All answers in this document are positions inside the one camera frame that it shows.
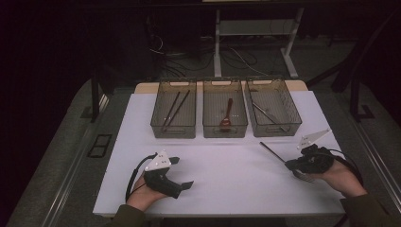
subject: floor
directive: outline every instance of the floor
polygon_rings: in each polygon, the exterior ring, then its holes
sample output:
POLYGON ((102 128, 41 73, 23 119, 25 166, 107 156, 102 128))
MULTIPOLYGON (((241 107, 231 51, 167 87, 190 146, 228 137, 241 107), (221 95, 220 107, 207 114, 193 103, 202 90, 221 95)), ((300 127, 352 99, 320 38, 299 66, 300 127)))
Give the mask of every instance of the floor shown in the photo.
MULTIPOLYGON (((353 43, 327 46, 328 41, 326 37, 296 40, 291 58, 299 79, 313 79, 342 61, 354 46, 353 43)), ((274 78, 291 79, 279 52, 279 48, 285 43, 286 37, 222 40, 222 75, 245 77, 262 73, 274 78)), ((176 52, 169 53, 167 58, 159 58, 161 76, 212 77, 213 43, 206 37, 202 44, 204 49, 195 57, 177 49, 176 52)), ((367 105, 375 118, 363 119, 357 123, 349 114, 349 88, 343 93, 333 93, 330 85, 334 78, 335 74, 309 87, 309 90, 315 93, 320 102, 341 149, 357 160, 365 187, 378 197, 391 214, 401 219, 400 204, 392 198, 392 193, 400 193, 398 184, 401 183, 401 166, 398 160, 401 159, 401 153, 397 151, 401 148, 401 130, 370 90, 363 85, 360 90, 360 104, 367 105), (371 158, 372 151, 379 153, 379 159, 383 160, 388 172, 383 172, 373 165, 375 159, 371 158)), ((133 89, 118 87, 112 95, 104 96, 100 116, 96 122, 91 123, 88 113, 91 107, 90 81, 82 84, 14 211, 9 226, 101 226, 110 221, 94 215, 92 210, 133 89), (111 144, 103 158, 87 157, 98 134, 110 134, 111 144)), ((334 226, 338 220, 339 217, 284 219, 287 226, 294 227, 334 226)), ((270 225, 270 221, 274 220, 166 219, 162 226, 249 226, 250 223, 252 226, 277 226, 270 225)))

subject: white tabletop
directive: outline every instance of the white tabletop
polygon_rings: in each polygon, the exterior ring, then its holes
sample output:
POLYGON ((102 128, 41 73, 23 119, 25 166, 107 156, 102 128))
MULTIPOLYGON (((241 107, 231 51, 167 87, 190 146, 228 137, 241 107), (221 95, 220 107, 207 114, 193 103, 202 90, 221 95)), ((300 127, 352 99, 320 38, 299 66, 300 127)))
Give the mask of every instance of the white tabletop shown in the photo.
MULTIPOLYGON (((285 160, 296 159, 301 156, 296 147, 303 135, 329 128, 312 92, 297 91, 291 95, 303 120, 294 136, 255 138, 250 124, 241 139, 203 137, 201 94, 196 138, 156 139, 150 127, 156 95, 131 95, 94 213, 113 217, 118 206, 125 203, 132 171, 146 156, 165 149, 169 157, 181 159, 166 176, 176 183, 194 184, 176 200, 166 198, 153 204, 147 210, 150 218, 343 214, 340 193, 323 181, 307 183, 296 179, 259 145, 264 142, 285 160)), ((318 146, 340 149, 332 133, 320 140, 318 146)))

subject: person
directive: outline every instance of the person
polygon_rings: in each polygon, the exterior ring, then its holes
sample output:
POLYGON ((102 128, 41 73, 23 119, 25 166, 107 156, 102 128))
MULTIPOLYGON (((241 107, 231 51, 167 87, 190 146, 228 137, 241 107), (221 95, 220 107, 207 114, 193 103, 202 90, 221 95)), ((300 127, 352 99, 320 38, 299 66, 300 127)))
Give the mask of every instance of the person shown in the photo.
MULTIPOLYGON (((322 174, 310 174, 315 179, 326 181, 333 189, 339 191, 342 207, 347 214, 350 225, 357 227, 399 227, 401 223, 390 216, 374 196, 369 194, 352 171, 338 161, 322 174)), ((121 205, 113 221, 107 227, 140 227, 145 220, 145 211, 156 201, 166 195, 146 186, 143 176, 135 183, 133 193, 126 204, 121 205)))

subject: sleeve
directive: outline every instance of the sleeve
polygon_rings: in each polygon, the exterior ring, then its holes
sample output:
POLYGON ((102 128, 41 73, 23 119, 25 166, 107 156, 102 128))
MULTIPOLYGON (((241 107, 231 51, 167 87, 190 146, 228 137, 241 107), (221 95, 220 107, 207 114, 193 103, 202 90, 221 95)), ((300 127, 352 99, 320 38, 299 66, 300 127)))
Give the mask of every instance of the sleeve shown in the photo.
POLYGON ((367 194, 340 201, 350 219, 351 226, 401 226, 400 223, 396 222, 395 218, 387 214, 381 204, 372 195, 367 194))
POLYGON ((105 227, 141 227, 145 220, 144 212, 129 206, 120 205, 113 221, 105 227))

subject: dark background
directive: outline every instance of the dark background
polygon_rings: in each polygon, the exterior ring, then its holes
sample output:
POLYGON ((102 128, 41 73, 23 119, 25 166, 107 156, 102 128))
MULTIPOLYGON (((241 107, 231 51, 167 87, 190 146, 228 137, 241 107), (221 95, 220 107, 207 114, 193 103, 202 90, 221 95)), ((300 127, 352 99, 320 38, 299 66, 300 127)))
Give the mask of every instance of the dark background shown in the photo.
MULTIPOLYGON (((188 47, 185 42, 214 36, 213 10, 82 13, 76 6, 72 1, 0 3, 0 226, 6 225, 75 93, 93 74, 99 76, 104 92, 112 94, 114 87, 157 79, 148 51, 151 32, 188 51, 196 45, 188 47), (151 32, 145 24, 149 14, 158 22, 151 32)), ((372 14, 366 8, 306 8, 299 37, 333 32, 355 37, 369 26, 366 18, 388 13, 371 9, 372 14)), ((228 15, 257 16, 260 10, 239 12, 228 15)), ((359 73, 400 124, 399 21, 398 13, 359 73)))

